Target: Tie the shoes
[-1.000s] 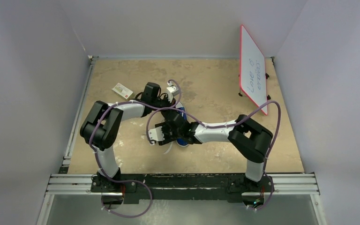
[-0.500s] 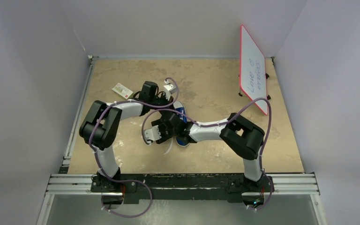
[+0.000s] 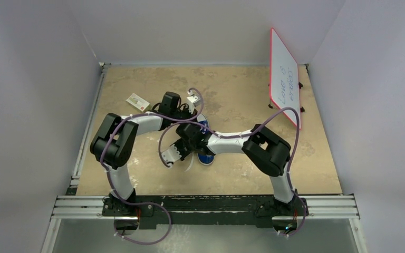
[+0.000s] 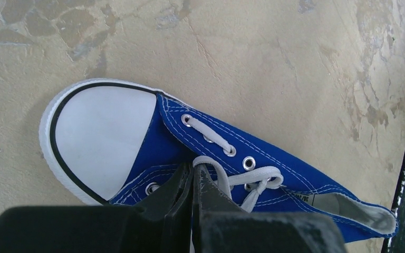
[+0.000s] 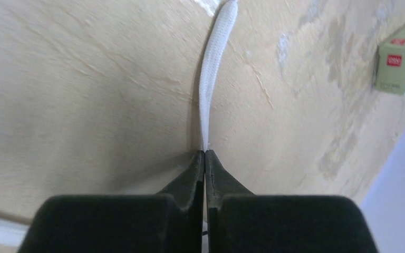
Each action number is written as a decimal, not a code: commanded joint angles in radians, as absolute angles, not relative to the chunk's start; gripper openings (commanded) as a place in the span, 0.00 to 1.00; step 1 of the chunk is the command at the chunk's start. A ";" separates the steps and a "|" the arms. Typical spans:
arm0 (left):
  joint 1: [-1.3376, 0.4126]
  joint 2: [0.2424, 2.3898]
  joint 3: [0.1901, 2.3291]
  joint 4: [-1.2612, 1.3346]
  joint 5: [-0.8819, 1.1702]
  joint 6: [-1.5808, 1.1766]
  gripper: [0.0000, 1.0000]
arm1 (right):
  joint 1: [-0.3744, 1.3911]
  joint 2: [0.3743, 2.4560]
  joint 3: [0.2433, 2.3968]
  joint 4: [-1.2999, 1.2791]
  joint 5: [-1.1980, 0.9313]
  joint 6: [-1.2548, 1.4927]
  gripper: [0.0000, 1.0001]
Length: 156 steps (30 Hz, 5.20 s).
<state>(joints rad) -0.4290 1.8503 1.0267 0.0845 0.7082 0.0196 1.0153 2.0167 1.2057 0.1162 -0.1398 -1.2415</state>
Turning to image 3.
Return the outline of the white shoelace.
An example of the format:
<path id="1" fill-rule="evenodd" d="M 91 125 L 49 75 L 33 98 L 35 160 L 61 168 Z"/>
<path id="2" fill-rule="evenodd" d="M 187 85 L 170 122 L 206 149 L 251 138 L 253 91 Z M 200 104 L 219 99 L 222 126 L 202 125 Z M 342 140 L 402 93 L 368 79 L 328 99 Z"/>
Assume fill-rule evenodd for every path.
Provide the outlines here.
<path id="1" fill-rule="evenodd" d="M 193 164 L 194 164 L 194 160 L 195 160 L 195 155 L 192 154 L 191 159 L 190 159 L 190 163 L 189 163 L 188 167 L 185 169 L 184 172 L 187 172 L 187 171 L 189 171 L 189 170 L 192 168 L 192 166 L 193 166 Z"/>

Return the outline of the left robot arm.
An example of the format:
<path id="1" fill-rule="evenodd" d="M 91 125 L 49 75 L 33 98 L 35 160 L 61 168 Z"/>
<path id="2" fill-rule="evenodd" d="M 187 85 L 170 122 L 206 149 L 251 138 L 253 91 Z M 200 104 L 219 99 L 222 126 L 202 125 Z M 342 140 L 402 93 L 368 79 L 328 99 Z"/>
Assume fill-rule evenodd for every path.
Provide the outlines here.
<path id="1" fill-rule="evenodd" d="M 161 102 L 140 114 L 122 117 L 109 113 L 105 116 L 90 144 L 90 152 L 103 166 L 111 188 L 109 196 L 116 200 L 115 208 L 122 215 L 131 215 L 139 205 L 128 173 L 136 137 L 163 132 L 173 123 L 196 121 L 201 114 L 196 107 L 203 105 L 201 93 L 190 88 L 185 99 L 177 93 L 166 92 Z"/>

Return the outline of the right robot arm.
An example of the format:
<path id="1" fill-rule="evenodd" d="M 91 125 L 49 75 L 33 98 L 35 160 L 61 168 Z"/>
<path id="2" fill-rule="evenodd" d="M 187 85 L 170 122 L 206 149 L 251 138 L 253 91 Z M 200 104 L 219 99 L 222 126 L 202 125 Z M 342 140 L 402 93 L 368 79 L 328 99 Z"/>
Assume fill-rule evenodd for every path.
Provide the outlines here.
<path id="1" fill-rule="evenodd" d="M 295 146 L 267 128 L 257 124 L 243 132 L 223 133 L 213 131 L 202 123 L 183 122 L 176 129 L 178 140 L 161 152 L 165 165 L 183 160 L 191 153 L 214 157 L 223 153 L 244 154 L 255 167 L 270 179 L 276 210 L 307 215 L 306 201 L 301 198 L 291 182 L 290 169 Z"/>

